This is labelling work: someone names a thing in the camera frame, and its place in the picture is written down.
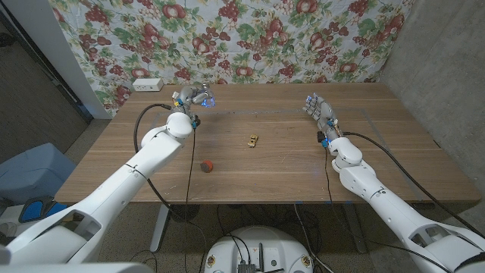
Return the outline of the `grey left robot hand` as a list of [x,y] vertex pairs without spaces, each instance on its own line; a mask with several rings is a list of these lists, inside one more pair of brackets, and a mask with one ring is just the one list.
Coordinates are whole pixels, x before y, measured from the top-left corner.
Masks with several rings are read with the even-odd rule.
[[174,92],[172,99],[174,101],[175,108],[191,116],[191,107],[193,105],[200,105],[205,108],[215,107],[214,93],[208,84],[202,84],[197,86],[184,86],[181,91]]

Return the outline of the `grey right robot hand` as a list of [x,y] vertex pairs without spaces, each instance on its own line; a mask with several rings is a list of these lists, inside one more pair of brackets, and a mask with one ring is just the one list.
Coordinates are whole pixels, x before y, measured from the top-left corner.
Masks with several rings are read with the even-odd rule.
[[343,134],[338,127],[338,119],[330,105],[323,97],[314,93],[305,100],[303,111],[310,115],[318,126],[318,141],[332,142]]

